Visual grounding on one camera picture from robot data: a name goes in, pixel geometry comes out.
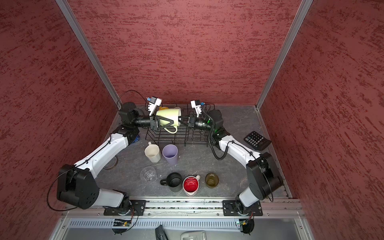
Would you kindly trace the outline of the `pale green mug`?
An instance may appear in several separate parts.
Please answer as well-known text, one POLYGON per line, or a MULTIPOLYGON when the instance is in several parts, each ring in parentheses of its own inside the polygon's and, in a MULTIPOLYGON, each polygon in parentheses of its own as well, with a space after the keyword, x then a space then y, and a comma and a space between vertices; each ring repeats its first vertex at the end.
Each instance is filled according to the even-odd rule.
POLYGON ((181 110, 179 109, 167 109, 167 110, 161 110, 157 111, 156 116, 173 116, 175 122, 173 123, 173 126, 170 128, 165 128, 165 130, 170 134, 176 134, 178 131, 178 127, 180 126, 179 117, 181 116, 181 110))

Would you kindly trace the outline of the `lilac plastic cup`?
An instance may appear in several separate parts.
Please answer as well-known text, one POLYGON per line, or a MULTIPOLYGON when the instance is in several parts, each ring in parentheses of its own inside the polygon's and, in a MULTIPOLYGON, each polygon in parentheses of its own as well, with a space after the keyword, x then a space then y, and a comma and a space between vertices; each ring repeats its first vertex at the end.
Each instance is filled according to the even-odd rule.
POLYGON ((175 166, 178 163, 179 151, 177 146, 172 144, 166 145, 163 148, 162 153, 164 158, 170 165, 175 166))

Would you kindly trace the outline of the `red inside white mug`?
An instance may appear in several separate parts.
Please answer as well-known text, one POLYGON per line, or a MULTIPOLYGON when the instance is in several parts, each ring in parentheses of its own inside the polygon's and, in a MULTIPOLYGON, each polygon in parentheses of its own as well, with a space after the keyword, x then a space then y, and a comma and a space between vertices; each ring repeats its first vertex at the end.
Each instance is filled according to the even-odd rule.
POLYGON ((183 190, 187 196, 193 197, 197 193, 200 187, 200 184, 199 184, 200 178, 201 178, 200 175, 197 175, 197 176, 188 176, 184 179, 183 190))

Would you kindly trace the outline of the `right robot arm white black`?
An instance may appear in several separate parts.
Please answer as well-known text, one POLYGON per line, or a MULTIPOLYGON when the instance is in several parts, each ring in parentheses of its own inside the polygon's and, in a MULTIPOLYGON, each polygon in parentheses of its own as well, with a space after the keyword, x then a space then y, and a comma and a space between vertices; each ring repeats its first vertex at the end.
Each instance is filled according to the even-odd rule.
POLYGON ((220 110, 181 116, 179 122, 188 128, 205 131, 208 145, 218 161, 230 155, 246 169, 249 185, 236 196, 234 208, 238 214, 247 216, 255 203, 267 197, 274 200, 273 192, 283 185, 283 180, 272 155, 250 149, 230 135, 224 128, 220 110))

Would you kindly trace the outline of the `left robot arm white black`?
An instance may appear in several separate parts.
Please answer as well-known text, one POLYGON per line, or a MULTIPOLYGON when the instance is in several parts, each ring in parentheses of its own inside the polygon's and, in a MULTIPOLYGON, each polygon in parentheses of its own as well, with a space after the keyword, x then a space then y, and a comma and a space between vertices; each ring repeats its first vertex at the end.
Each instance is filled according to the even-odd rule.
POLYGON ((57 185, 58 201, 71 205, 72 209, 105 207, 119 211, 121 215, 131 211, 131 203, 126 193, 101 189, 95 179, 119 152, 135 141, 140 128, 161 130, 163 129, 161 120, 168 121, 169 126, 174 123, 169 118, 157 115, 157 109, 163 103, 162 99, 152 96, 146 98, 145 102, 149 112, 147 116, 133 102, 122 104, 119 99, 115 101, 122 124, 85 158, 73 165, 63 165, 60 168, 58 176, 53 181, 57 185))

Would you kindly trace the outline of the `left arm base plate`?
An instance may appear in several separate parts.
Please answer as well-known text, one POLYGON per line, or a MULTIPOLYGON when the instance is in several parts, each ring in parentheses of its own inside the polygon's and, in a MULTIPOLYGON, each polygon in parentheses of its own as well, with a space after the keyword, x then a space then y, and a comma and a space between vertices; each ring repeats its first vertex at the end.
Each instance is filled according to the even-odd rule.
POLYGON ((146 200, 129 200, 123 202, 120 205, 120 208, 105 207, 104 216, 142 216, 144 214, 146 203, 146 200))

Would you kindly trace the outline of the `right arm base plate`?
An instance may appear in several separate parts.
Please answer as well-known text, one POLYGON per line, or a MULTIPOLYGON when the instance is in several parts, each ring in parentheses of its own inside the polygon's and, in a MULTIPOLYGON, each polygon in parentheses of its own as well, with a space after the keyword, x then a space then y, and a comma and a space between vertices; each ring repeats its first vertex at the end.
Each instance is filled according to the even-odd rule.
POLYGON ((240 200, 224 200, 222 203, 224 216, 259 217, 263 215, 260 201, 250 207, 245 207, 240 200))

